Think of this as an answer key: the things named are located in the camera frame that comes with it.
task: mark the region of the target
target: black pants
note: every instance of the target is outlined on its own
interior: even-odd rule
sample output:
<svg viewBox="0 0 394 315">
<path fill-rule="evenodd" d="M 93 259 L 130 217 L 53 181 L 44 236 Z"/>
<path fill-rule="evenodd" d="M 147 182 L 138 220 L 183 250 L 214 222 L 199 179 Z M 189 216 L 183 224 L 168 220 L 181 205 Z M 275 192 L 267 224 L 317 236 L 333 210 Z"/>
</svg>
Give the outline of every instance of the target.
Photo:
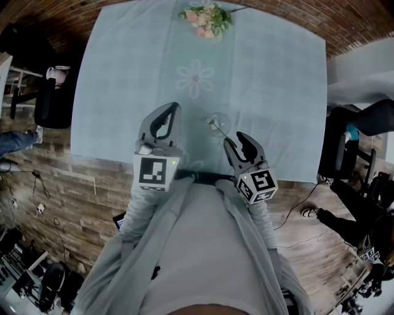
<svg viewBox="0 0 394 315">
<path fill-rule="evenodd" d="M 356 221 L 337 218 L 330 211 L 320 209 L 318 219 L 321 223 L 337 232 L 342 239 L 357 246 L 383 214 L 382 209 L 371 199 L 360 196 L 342 180 L 334 180 L 331 190 L 335 192 Z"/>
</svg>

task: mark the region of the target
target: flower bouquet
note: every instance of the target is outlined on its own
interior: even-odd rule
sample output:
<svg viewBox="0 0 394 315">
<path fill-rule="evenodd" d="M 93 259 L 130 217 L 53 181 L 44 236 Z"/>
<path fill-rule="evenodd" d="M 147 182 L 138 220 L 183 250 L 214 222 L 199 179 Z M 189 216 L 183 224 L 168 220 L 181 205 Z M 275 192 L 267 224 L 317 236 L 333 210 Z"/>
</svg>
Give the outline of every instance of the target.
<svg viewBox="0 0 394 315">
<path fill-rule="evenodd" d="M 217 4 L 201 7 L 190 7 L 179 13 L 180 18 L 187 20 L 196 28 L 196 34 L 205 38 L 216 38 L 219 41 L 223 33 L 233 23 L 231 11 L 221 9 Z"/>
</svg>

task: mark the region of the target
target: sneaker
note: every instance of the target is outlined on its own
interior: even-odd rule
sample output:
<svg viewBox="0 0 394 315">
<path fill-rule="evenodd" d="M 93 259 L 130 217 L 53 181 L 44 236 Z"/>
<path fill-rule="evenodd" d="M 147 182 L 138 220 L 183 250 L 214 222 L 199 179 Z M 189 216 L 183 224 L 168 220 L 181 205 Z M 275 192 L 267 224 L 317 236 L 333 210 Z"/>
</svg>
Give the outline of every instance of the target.
<svg viewBox="0 0 394 315">
<path fill-rule="evenodd" d="M 307 208 L 301 211 L 301 215 L 304 218 L 316 218 L 318 216 L 319 208 Z"/>
<path fill-rule="evenodd" d="M 321 178 L 322 181 L 324 181 L 325 183 L 327 183 L 329 186 L 331 186 L 332 183 L 334 182 L 334 179 L 333 179 L 333 178 L 328 178 L 328 177 L 323 177 L 323 176 L 320 176 L 320 178 Z"/>
<path fill-rule="evenodd" d="M 37 129 L 36 129 L 36 135 L 37 135 L 37 139 L 36 139 L 36 143 L 40 144 L 42 143 L 42 136 L 44 134 L 44 128 L 42 128 L 41 126 L 37 125 Z"/>
</svg>

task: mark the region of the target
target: chair backrest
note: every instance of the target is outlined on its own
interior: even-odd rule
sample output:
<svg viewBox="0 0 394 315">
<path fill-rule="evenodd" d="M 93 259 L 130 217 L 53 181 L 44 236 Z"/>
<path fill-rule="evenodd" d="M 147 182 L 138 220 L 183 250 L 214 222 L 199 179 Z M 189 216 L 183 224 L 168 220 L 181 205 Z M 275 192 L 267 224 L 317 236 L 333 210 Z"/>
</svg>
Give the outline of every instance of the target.
<svg viewBox="0 0 394 315">
<path fill-rule="evenodd" d="M 394 101 L 381 100 L 357 113 L 349 123 L 367 136 L 394 131 Z"/>
</svg>

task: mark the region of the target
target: clear glass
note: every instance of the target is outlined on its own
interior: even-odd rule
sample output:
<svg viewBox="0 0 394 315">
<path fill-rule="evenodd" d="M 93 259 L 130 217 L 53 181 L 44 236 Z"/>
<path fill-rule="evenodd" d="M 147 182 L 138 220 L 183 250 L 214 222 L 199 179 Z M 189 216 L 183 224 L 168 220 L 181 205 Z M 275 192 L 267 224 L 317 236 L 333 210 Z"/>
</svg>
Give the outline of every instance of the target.
<svg viewBox="0 0 394 315">
<path fill-rule="evenodd" d="M 206 121 L 207 130 L 216 138 L 225 137 L 231 129 L 231 121 L 226 114 L 213 113 Z"/>
</svg>

